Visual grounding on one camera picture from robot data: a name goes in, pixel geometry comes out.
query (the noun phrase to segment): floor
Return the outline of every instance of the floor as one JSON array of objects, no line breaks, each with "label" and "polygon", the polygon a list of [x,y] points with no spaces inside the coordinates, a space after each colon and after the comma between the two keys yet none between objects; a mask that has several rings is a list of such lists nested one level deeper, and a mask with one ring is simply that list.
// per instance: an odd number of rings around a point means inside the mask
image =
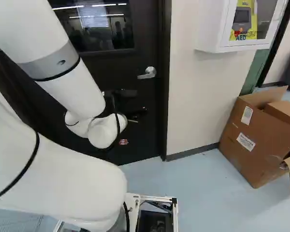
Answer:
[{"label": "floor", "polygon": [[[284,100],[290,101],[290,93]],[[152,158],[120,167],[129,192],[175,196],[180,232],[290,232],[290,180],[285,175],[253,189],[217,150],[162,162]],[[39,232],[52,231],[45,218]]]}]

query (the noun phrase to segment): white label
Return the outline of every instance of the white label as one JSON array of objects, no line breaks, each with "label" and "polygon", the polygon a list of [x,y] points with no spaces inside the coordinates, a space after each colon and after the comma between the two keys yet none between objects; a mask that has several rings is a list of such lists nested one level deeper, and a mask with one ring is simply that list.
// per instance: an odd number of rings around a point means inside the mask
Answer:
[{"label": "white label", "polygon": [[244,136],[243,133],[240,133],[236,140],[248,151],[252,151],[256,145],[253,141]]},{"label": "white label", "polygon": [[253,113],[253,109],[251,109],[249,106],[246,106],[243,112],[241,122],[245,123],[246,125],[249,125],[251,117],[252,117],[252,113]]}]

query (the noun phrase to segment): door window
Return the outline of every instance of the door window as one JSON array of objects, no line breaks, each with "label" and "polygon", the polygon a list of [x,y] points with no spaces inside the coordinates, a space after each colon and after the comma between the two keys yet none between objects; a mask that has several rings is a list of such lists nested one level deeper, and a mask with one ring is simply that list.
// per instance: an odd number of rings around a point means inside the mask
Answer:
[{"label": "door window", "polygon": [[238,0],[229,41],[263,40],[277,0]]},{"label": "door window", "polygon": [[78,52],[134,48],[128,0],[48,0]]}]

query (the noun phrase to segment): white cabinet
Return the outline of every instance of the white cabinet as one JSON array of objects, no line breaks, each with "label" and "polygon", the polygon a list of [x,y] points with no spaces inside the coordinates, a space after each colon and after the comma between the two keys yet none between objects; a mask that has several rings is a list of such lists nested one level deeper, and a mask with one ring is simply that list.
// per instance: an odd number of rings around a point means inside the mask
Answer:
[{"label": "white cabinet", "polygon": [[211,53],[269,48],[288,0],[198,0],[195,49]]}]

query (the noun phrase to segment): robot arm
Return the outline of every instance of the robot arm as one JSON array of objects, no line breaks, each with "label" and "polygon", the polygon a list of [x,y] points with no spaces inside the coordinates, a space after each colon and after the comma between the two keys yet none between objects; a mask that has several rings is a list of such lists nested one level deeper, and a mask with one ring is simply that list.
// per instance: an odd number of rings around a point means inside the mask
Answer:
[{"label": "robot arm", "polygon": [[[95,118],[105,101],[47,0],[0,1],[0,49],[66,109],[79,136],[106,148],[124,116]],[[127,191],[113,164],[61,147],[23,124],[0,103],[0,209],[51,215],[95,232],[110,229]]]},{"label": "robot arm", "polygon": [[47,0],[0,1],[0,49],[67,109],[67,127],[95,147],[109,147],[125,129],[123,115],[95,119],[104,97]]},{"label": "robot arm", "polygon": [[61,147],[21,122],[0,98],[0,209],[51,215],[91,232],[116,222],[127,181],[115,165]]}]

